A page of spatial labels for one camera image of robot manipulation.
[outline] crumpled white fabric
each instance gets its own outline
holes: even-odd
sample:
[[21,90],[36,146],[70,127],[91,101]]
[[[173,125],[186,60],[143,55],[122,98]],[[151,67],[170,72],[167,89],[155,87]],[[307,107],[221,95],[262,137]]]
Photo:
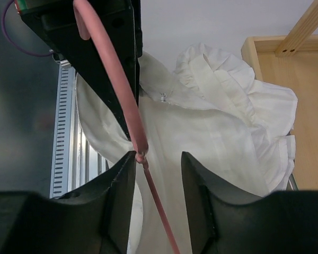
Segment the crumpled white fabric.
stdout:
[[[250,193],[265,196],[286,188],[295,139],[285,135],[293,126],[297,98],[288,88],[254,80],[253,70],[234,55],[203,44],[180,54],[175,74],[146,53],[139,63],[139,110],[150,170],[180,251],[191,253],[181,152],[190,152],[209,170]],[[116,163],[132,144],[80,76],[76,92],[86,138]],[[163,93],[166,102],[161,102]],[[136,181],[144,217],[139,245],[132,252],[172,253],[141,166]]]

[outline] black plastic part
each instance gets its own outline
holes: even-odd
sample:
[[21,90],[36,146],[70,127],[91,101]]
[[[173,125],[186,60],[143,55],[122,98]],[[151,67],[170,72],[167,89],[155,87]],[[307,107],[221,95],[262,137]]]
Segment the black plastic part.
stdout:
[[135,152],[59,199],[0,193],[0,254],[127,253]]
[[[116,49],[119,60],[138,101],[139,65],[142,55],[140,0],[89,0],[99,15]],[[129,132],[120,103],[92,40],[81,39],[76,25],[73,0],[38,0],[21,19],[55,52],[61,53],[112,111],[124,133]]]
[[275,192],[260,198],[182,154],[192,252],[318,253],[318,192]]

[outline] pink cable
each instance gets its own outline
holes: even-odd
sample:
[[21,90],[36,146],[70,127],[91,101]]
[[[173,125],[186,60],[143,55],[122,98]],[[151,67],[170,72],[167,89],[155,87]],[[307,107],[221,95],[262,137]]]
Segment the pink cable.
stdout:
[[133,147],[137,152],[136,160],[144,167],[146,180],[164,225],[167,237],[174,253],[179,254],[178,245],[165,214],[163,205],[160,201],[158,192],[155,188],[151,173],[148,169],[148,162],[145,157],[148,150],[147,137],[136,101],[133,97],[132,90],[119,61],[118,55],[105,30],[105,27],[91,4],[87,0],[74,0],[73,7],[81,38],[83,40],[88,40],[92,37],[96,50],[98,51],[100,59],[109,76],[114,92],[116,93],[125,116]]

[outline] wooden frame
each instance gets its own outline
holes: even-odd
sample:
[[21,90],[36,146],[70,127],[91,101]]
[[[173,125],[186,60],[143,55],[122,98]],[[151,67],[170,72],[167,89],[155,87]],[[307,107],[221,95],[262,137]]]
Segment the wooden frame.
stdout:
[[299,189],[318,189],[318,0],[288,36],[249,37],[242,57],[258,80],[291,88],[298,97],[294,177]]

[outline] perforated metal strip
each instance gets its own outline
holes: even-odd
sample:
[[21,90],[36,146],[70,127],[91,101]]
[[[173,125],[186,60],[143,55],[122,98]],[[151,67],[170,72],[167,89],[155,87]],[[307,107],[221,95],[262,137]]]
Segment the perforated metal strip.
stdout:
[[59,69],[50,197],[84,185],[107,169],[82,131],[75,99],[74,68]]

